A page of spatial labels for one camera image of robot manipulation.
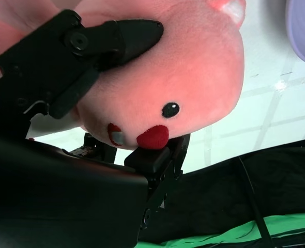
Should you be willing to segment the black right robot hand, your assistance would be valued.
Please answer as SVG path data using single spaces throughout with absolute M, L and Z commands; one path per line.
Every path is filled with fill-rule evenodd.
M 99 74 L 152 48 L 153 20 L 86 28 L 64 10 L 0 55 L 0 247 L 135 247 L 182 176 L 189 135 L 161 150 L 136 149 L 123 166 L 114 149 L 78 156 L 26 139 L 41 113 L 64 117 Z

